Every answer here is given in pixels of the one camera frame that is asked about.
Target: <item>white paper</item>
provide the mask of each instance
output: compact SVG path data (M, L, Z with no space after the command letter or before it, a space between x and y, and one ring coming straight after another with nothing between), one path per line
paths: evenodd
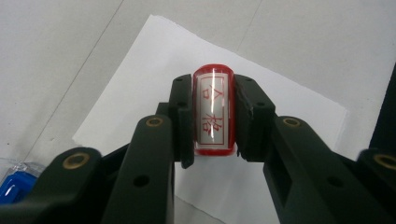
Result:
M304 119L337 149L347 115L339 104L157 16L148 18L74 140L104 155L129 143L136 123L167 102L172 80L207 63L223 63L255 79L278 115ZM177 165L175 186L179 198L226 223L278 222L262 163L197 157L188 170Z

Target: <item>gray surface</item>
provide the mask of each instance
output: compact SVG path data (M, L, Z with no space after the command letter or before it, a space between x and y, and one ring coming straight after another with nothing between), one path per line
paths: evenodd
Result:
M0 1L0 156L48 164L74 147L154 14L344 106L339 148L354 158L396 61L395 11L392 0Z

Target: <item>blue object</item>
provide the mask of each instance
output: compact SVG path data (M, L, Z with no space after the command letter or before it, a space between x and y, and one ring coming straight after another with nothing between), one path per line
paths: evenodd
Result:
M0 187L0 204L17 203L33 188L36 177L24 171L7 176Z

